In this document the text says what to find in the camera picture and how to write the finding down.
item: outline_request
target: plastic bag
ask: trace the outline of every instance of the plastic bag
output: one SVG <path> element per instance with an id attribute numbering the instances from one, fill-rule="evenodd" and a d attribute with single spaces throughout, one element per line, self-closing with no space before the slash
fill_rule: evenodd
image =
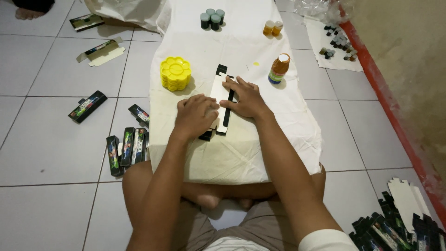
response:
<path id="1" fill-rule="evenodd" d="M 354 0 L 295 0 L 295 13 L 311 16 L 323 23 L 346 22 L 354 11 Z"/>

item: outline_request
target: sleeve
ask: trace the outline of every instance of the sleeve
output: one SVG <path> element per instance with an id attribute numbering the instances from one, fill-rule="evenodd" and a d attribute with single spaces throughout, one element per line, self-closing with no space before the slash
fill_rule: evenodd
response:
<path id="1" fill-rule="evenodd" d="M 305 236 L 299 251 L 358 251 L 358 248 L 344 232 L 322 229 Z"/>

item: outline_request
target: right hand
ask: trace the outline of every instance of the right hand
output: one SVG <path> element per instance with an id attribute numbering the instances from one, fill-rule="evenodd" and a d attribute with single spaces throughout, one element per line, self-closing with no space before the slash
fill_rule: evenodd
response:
<path id="1" fill-rule="evenodd" d="M 235 91 L 239 95 L 239 102 L 233 103 L 227 100 L 220 101 L 220 105 L 244 117 L 252 117 L 255 120 L 266 114 L 272 114 L 260 96 L 259 87 L 253 83 L 245 82 L 237 76 L 237 82 L 226 76 L 223 86 Z"/>

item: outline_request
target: wall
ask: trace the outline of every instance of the wall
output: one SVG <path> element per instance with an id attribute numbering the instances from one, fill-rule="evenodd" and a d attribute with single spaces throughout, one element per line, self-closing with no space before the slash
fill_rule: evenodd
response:
<path id="1" fill-rule="evenodd" d="M 356 0 L 351 22 L 446 184 L 446 1 Z"/>

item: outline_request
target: floor tile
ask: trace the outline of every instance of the floor tile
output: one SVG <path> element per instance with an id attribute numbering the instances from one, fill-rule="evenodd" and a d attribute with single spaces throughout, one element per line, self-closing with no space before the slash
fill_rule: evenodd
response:
<path id="1" fill-rule="evenodd" d="M 322 131 L 321 163 L 325 170 L 365 169 L 358 148 L 337 100 L 306 100 Z"/>
<path id="2" fill-rule="evenodd" d="M 378 101 L 340 102 L 366 169 L 412 166 Z"/>
<path id="3" fill-rule="evenodd" d="M 125 250 L 132 235 L 120 182 L 100 183 L 84 251 Z"/>
<path id="4" fill-rule="evenodd" d="M 89 66 L 89 59 L 78 63 L 76 57 L 107 40 L 86 38 L 56 38 L 34 81 L 31 96 L 90 96 L 102 91 L 107 97 L 117 97 L 124 72 L 130 41 L 120 47 L 124 54 L 98 67 Z"/>
<path id="5" fill-rule="evenodd" d="M 312 50 L 293 50 L 293 58 L 304 99 L 337 99 L 327 72 L 318 66 Z"/>
<path id="6" fill-rule="evenodd" d="M 98 181 L 115 110 L 108 98 L 81 124 L 79 98 L 28 97 L 0 151 L 0 185 Z"/>
<path id="7" fill-rule="evenodd" d="M 0 34 L 55 37 L 74 0 L 56 0 L 51 10 L 37 19 L 18 20 L 17 7 L 11 0 L 0 1 Z"/>
<path id="8" fill-rule="evenodd" d="M 201 211 L 209 217 L 209 221 L 216 230 L 238 226 L 247 214 L 233 200 L 222 200 L 214 210 L 202 208 Z"/>
<path id="9" fill-rule="evenodd" d="M 291 49 L 311 50 L 310 39 L 303 25 L 304 18 L 292 12 L 280 12 Z"/>
<path id="10" fill-rule="evenodd" d="M 111 26 L 111 25 L 100 25 L 91 29 L 76 32 L 71 26 L 70 19 L 77 18 L 80 16 L 88 15 L 90 11 L 88 10 L 85 3 L 82 1 L 74 1 L 71 7 L 70 13 L 63 23 L 62 29 L 59 32 L 58 37 L 67 38 L 102 38 L 102 39 L 113 39 L 115 37 L 121 37 L 123 40 L 131 40 L 133 34 L 132 27 L 121 27 L 121 26 Z"/>
<path id="11" fill-rule="evenodd" d="M 3 143 L 25 97 L 0 97 L 0 146 Z"/>
<path id="12" fill-rule="evenodd" d="M 366 171 L 328 172 L 324 204 L 347 234 L 360 217 L 383 213 Z"/>
<path id="13" fill-rule="evenodd" d="M 53 41 L 49 37 L 0 35 L 0 95 L 26 96 Z"/>
<path id="14" fill-rule="evenodd" d="M 294 12 L 294 3 L 290 0 L 276 0 L 277 9 L 279 11 Z"/>
<path id="15" fill-rule="evenodd" d="M 432 206 L 432 203 L 430 202 L 429 197 L 427 196 L 426 191 L 424 190 L 423 185 L 421 184 L 421 181 L 413 168 L 369 170 L 368 174 L 370 176 L 370 180 L 372 181 L 373 187 L 375 188 L 376 195 L 380 199 L 384 198 L 382 192 L 387 191 L 390 193 L 387 183 L 394 177 L 400 178 L 400 180 L 407 180 L 409 184 L 413 184 L 414 186 L 418 187 L 424 201 L 426 202 L 432 219 L 436 221 L 442 229 L 444 229 L 442 222 L 435 212 L 434 206 Z"/>
<path id="16" fill-rule="evenodd" d="M 162 42 L 163 38 L 156 32 L 151 32 L 143 28 L 135 28 L 132 41 Z"/>
<path id="17" fill-rule="evenodd" d="M 363 72 L 327 69 L 340 100 L 378 100 Z"/>
<path id="18" fill-rule="evenodd" d="M 0 249 L 79 251 L 96 184 L 0 188 Z"/>
<path id="19" fill-rule="evenodd" d="M 124 129 L 126 127 L 143 127 L 136 121 L 136 117 L 131 114 L 128 108 L 134 104 L 137 104 L 145 112 L 150 114 L 150 103 L 149 98 L 119 98 L 118 104 L 116 105 L 115 117 L 113 119 L 113 125 L 111 126 L 110 135 L 116 135 L 119 142 L 124 139 Z M 107 155 L 104 156 L 104 162 L 102 163 L 102 171 L 100 181 L 116 181 L 122 180 L 122 177 L 113 177 L 110 175 L 110 164 L 108 162 Z"/>
<path id="20" fill-rule="evenodd" d="M 119 97 L 148 97 L 150 67 L 159 42 L 132 41 Z"/>

